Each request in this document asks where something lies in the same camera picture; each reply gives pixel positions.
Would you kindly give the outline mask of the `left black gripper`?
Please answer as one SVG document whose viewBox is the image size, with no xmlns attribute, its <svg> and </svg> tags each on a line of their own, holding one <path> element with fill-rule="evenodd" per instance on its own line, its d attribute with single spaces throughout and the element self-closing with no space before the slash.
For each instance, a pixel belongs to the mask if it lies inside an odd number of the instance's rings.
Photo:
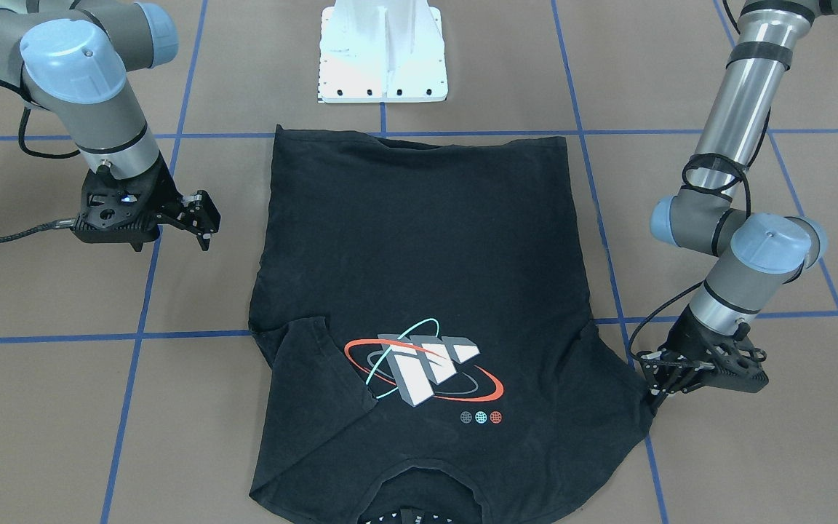
<svg viewBox="0 0 838 524">
<path fill-rule="evenodd" d="M 689 306 L 669 331 L 663 349 L 638 353 L 648 383 L 647 402 L 654 416 L 673 394 L 689 394 L 703 386 L 755 394 L 769 384 L 762 368 L 764 352 L 751 344 L 747 322 L 738 322 L 730 335 L 699 322 Z"/>
</svg>

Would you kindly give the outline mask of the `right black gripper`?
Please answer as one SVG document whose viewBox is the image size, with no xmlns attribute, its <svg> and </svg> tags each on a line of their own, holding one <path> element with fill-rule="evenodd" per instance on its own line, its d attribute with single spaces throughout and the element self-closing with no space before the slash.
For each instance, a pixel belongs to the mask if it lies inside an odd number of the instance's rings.
<svg viewBox="0 0 838 524">
<path fill-rule="evenodd" d="M 129 243 L 135 251 L 159 238 L 159 224 L 186 230 L 209 252 L 212 235 L 219 232 L 220 213 L 205 190 L 183 196 L 158 155 L 146 172 L 126 179 L 100 165 L 90 170 L 81 188 L 81 208 L 73 227 L 86 243 Z"/>
</svg>

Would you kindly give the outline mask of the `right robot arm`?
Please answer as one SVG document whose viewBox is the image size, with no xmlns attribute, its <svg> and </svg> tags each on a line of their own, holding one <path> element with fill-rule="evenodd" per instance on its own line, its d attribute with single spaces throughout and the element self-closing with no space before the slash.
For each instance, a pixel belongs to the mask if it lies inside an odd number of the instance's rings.
<svg viewBox="0 0 838 524">
<path fill-rule="evenodd" d="M 26 149 L 32 109 L 42 109 L 63 123 L 89 166 L 76 218 L 40 223 L 0 243 L 67 229 L 86 243 L 140 251 L 166 223 L 210 248 L 220 213 L 206 191 L 177 191 L 127 78 L 172 62 L 178 47 L 175 23 L 159 4 L 0 1 L 0 87 L 23 100 L 19 147 Z"/>
</svg>

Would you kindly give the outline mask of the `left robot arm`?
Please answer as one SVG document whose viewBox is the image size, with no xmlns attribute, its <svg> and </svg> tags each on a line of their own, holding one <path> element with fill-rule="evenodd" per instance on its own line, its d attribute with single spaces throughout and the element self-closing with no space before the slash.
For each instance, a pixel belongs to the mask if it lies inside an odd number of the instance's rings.
<svg viewBox="0 0 838 524">
<path fill-rule="evenodd" d="M 650 218 L 658 241 L 717 259 L 681 292 L 690 301 L 665 341 L 632 354 L 652 412 L 705 386 L 754 394 L 768 384 L 751 323 L 782 285 L 821 262 L 829 239 L 804 216 L 755 213 L 748 174 L 797 42 L 818 17 L 834 15 L 838 1 L 747 1 L 733 21 L 735 46 L 681 188 Z"/>
</svg>

